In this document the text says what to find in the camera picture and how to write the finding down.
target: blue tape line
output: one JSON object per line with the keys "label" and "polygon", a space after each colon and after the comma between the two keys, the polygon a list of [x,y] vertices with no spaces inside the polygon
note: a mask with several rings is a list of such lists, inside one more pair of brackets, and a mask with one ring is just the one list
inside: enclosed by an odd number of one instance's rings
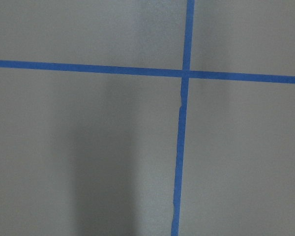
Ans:
{"label": "blue tape line", "polygon": [[77,72],[92,72],[92,73],[106,73],[106,74],[166,76],[166,77],[182,76],[181,70],[119,67],[119,66],[105,66],[105,65],[63,64],[63,63],[13,61],[13,60],[0,60],[0,67],[20,68],[20,69],[38,69],[38,70],[77,71]]}
{"label": "blue tape line", "polygon": [[262,75],[262,74],[244,74],[244,73],[211,72],[211,71],[187,71],[187,70],[182,71],[182,70],[172,70],[172,69],[63,64],[63,63],[14,61],[14,60],[0,60],[0,67],[1,68],[19,68],[19,69],[55,70],[55,71],[76,71],[76,72],[91,72],[91,73],[106,73],[106,74],[124,74],[124,75],[164,76],[164,77],[179,77],[179,78],[181,78],[182,75],[184,74],[184,75],[189,75],[189,78],[194,78],[194,79],[255,81],[255,82],[295,84],[295,76],[286,76],[286,75]]}
{"label": "blue tape line", "polygon": [[190,71],[191,78],[295,84],[295,76]]}
{"label": "blue tape line", "polygon": [[184,153],[184,145],[185,145],[194,5],[195,5],[194,0],[187,1],[185,38],[184,38],[183,62],[182,62],[183,75],[181,78],[181,89],[180,89],[181,107],[179,109],[179,118],[178,118],[177,156],[176,156],[174,199],[173,199],[174,214],[173,214],[173,221],[172,221],[171,236],[178,236],[178,233],[179,233],[183,153]]}

